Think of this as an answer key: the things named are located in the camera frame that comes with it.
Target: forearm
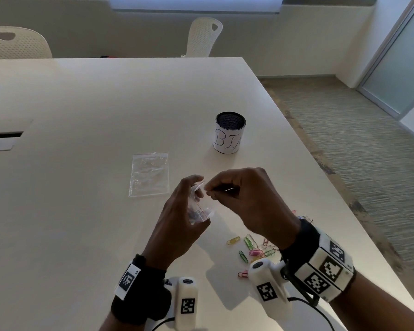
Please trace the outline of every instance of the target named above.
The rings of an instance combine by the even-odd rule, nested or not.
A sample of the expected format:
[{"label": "forearm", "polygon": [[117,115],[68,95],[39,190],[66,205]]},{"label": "forearm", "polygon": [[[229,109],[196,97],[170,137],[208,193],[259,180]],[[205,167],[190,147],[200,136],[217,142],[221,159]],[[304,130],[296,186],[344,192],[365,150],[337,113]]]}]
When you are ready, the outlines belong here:
[{"label": "forearm", "polygon": [[414,331],[414,312],[360,273],[330,305],[349,331]]},{"label": "forearm", "polygon": [[104,323],[100,327],[100,331],[144,331],[144,324],[138,326],[121,323],[111,312],[109,312]]}]

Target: floor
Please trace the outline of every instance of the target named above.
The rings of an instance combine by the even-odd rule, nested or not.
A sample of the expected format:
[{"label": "floor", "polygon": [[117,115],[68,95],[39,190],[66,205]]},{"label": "floor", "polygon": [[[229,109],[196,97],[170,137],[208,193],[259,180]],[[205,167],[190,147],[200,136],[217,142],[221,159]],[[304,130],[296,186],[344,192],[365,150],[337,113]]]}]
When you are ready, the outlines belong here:
[{"label": "floor", "polygon": [[414,137],[335,77],[262,83],[414,296]]}]

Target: pile of paper clips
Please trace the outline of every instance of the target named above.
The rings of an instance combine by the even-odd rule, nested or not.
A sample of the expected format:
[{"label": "pile of paper clips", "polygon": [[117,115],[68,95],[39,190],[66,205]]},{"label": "pile of paper clips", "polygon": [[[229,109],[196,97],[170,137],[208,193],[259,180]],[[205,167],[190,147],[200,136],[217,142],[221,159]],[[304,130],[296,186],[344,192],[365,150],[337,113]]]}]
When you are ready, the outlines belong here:
[{"label": "pile of paper clips", "polygon": [[[298,216],[298,218],[306,219],[310,223],[313,222],[313,220],[310,219],[308,216]],[[241,237],[235,237],[233,239],[230,239],[229,241],[227,241],[227,245],[236,244],[239,240],[241,240]],[[270,242],[266,238],[264,238],[264,241],[261,245],[258,245],[253,239],[252,235],[250,234],[245,236],[243,240],[249,250],[248,255],[254,257],[250,260],[250,263],[253,263],[253,261],[255,260],[271,256],[275,254],[276,251],[279,251],[276,245],[269,245]],[[245,263],[248,263],[247,256],[243,251],[239,251],[239,256]],[[237,276],[239,278],[248,278],[248,270],[238,273]]]}]

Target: hand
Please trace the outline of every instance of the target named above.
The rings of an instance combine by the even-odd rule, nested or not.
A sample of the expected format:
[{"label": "hand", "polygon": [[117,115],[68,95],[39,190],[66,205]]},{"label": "hand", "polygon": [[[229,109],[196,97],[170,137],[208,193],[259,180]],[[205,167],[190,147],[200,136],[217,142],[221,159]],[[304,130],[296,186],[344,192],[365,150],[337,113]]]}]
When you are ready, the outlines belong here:
[{"label": "hand", "polygon": [[[203,179],[199,175],[183,178],[164,204],[155,229],[142,253],[146,258],[146,266],[167,270],[174,260],[188,251],[210,225],[210,219],[193,225],[188,220],[190,189]],[[204,196],[201,190],[197,191],[197,196]]]},{"label": "hand", "polygon": [[[222,184],[239,187],[239,194],[218,191]],[[229,169],[204,187],[207,195],[241,217],[244,225],[283,250],[293,244],[301,224],[276,192],[263,168]]]}]

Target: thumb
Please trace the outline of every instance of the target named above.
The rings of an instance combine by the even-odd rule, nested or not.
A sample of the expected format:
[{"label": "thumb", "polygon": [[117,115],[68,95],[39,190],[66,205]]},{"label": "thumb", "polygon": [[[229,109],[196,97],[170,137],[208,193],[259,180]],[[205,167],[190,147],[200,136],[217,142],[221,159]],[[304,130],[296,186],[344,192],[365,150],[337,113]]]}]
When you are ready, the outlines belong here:
[{"label": "thumb", "polygon": [[239,200],[230,196],[230,194],[226,193],[225,191],[214,191],[211,194],[211,198],[218,200],[219,203],[226,206],[234,213],[239,214]]},{"label": "thumb", "polygon": [[195,232],[196,236],[199,238],[200,235],[208,228],[210,225],[210,218],[205,220],[204,222],[198,222],[193,224],[193,231]]}]

